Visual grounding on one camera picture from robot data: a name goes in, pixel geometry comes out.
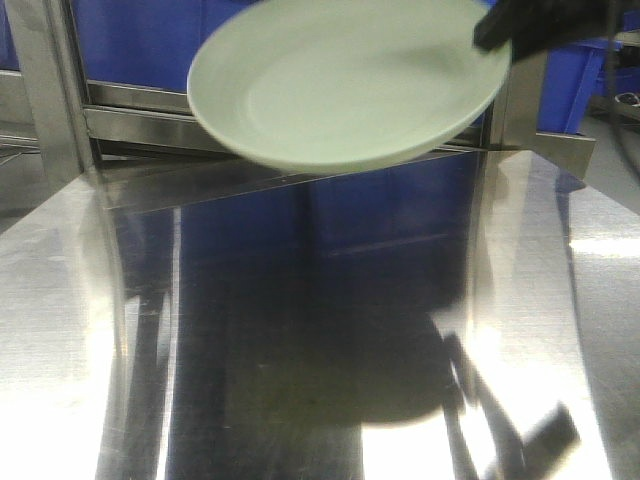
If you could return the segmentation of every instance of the black cable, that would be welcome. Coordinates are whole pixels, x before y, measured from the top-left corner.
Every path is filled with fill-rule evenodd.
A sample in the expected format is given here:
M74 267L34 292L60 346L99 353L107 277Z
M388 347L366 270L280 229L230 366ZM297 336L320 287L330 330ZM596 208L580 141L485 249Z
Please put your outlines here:
M616 71L615 71L615 37L618 32L618 16L620 15L620 6L618 0L609 0L609 10L607 13L607 37L609 44L606 56L606 85L607 100L609 104L609 120L611 124L611 134L613 135L616 150L620 154L622 163L629 174L634 178L638 186L640 186L640 166L631 154L628 145L623 138L622 125L620 122L620 114L618 113L618 104L616 102Z

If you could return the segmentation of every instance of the metal tabletop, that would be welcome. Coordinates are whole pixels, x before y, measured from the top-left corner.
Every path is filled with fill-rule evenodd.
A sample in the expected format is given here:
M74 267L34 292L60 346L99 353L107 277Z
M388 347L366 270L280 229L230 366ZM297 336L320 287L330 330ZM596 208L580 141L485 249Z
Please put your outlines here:
M0 477L634 478L638 235L530 152L78 178L0 236Z

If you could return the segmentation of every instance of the ceramic plate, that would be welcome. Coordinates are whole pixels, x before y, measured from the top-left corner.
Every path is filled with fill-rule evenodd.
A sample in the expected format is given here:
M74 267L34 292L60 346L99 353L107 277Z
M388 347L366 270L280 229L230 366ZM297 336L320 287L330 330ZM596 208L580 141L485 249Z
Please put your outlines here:
M503 83L510 46L472 45L474 0L267 0L196 55L188 98L220 143L258 163L339 173L455 137Z

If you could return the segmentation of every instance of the blue container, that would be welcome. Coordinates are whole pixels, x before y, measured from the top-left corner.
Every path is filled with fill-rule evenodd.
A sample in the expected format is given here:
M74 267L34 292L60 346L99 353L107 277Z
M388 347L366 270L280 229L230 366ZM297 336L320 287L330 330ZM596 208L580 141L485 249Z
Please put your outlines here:
M184 91L202 42L255 1L76 0L87 76Z
M640 30L640 10L625 12L624 14L624 31Z
M11 39L3 0L0 0L0 70L18 70L18 57Z
M538 130L578 132L606 57L607 41L589 40L549 54Z
M616 93L640 92L640 67L620 68L616 71ZM595 95L607 95L606 73L601 71L598 75Z

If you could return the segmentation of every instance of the metal frame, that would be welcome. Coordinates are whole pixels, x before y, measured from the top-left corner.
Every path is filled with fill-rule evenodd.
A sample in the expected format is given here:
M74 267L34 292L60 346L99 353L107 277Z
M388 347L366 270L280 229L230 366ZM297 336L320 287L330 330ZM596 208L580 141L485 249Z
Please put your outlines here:
M68 0L5 0L44 167L55 191L99 160L86 132L90 103Z
M184 93L87 81L71 0L5 0L21 73L0 71L0 143L38 143L57 190L113 151L228 153L191 115ZM533 149L585 170L592 142L536 132L546 55L513 67L481 127L449 142L461 148Z

